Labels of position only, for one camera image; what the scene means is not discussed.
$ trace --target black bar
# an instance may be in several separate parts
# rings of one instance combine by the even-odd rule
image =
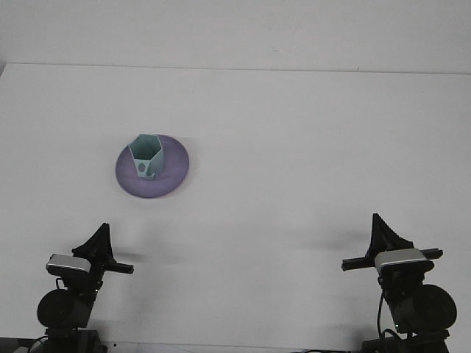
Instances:
[[[125,263],[114,263],[114,264],[105,264],[104,269],[106,271],[119,272],[122,274],[131,274],[134,272],[133,265],[127,265]]]
[[[439,259],[443,255],[443,250],[438,248],[420,250],[427,260]],[[354,259],[345,259],[341,262],[343,271],[358,270],[359,268],[368,268],[375,266],[375,259],[371,257],[356,257]]]

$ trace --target white surface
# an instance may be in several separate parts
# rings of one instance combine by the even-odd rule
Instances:
[[[465,352],[470,92],[459,75],[8,65],[0,332],[42,333],[49,255],[107,221],[135,273],[105,274],[91,321],[105,340],[358,348],[375,337],[377,274],[340,265],[365,253],[379,212],[444,249],[427,282],[456,300],[448,343]],[[140,132],[188,149],[170,196],[137,199],[115,181]]]
[[[468,0],[0,0],[0,64],[471,73]]]

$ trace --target black cable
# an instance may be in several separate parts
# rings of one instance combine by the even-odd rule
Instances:
[[[394,337],[396,340],[402,342],[402,338],[394,332],[392,329],[385,329],[384,331],[381,331],[381,309],[383,307],[383,300],[384,300],[384,290],[381,291],[381,298],[380,298],[380,305],[378,308],[378,317],[376,318],[376,327],[378,328],[378,334],[380,336],[380,341],[381,344],[383,345],[385,353],[389,353],[388,351],[388,346],[386,345],[386,333],[389,333],[392,337]]]
[[[44,342],[42,341],[42,339],[44,338],[47,338],[47,336],[41,336],[39,338],[36,338],[35,340],[33,340],[33,342],[31,342],[31,346],[29,346],[28,350],[26,351],[26,353],[30,353],[31,352],[31,348],[35,345],[36,342],[39,342],[41,344],[44,344]]]

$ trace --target white table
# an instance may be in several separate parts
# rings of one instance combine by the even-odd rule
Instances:
[[[0,79],[0,332],[36,337],[51,253],[109,222],[103,340],[355,349],[375,338],[371,214],[444,249],[426,282],[471,326],[471,76],[7,65]],[[139,133],[171,135],[188,178],[155,200],[114,177]],[[391,326],[384,311],[383,326]]]

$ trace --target camera mount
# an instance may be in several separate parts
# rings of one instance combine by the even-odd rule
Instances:
[[[419,250],[411,241],[397,235],[377,214],[373,214],[371,242],[365,257],[342,261],[344,271],[376,267],[381,286],[381,301],[386,300],[396,331],[381,332],[379,340],[365,341],[361,353],[448,353],[447,328],[456,320],[456,306],[440,287],[424,285],[425,272],[432,260],[443,255],[439,249]],[[392,338],[385,338],[390,333]]]
[[[83,245],[72,249],[73,256],[53,254],[46,270],[58,276],[57,289],[47,293],[38,305],[38,320],[47,340],[41,353],[105,353],[97,331],[84,330],[90,318],[106,271],[131,274],[132,265],[117,263],[110,242],[110,225],[103,223]],[[60,289],[62,280],[66,289]]]

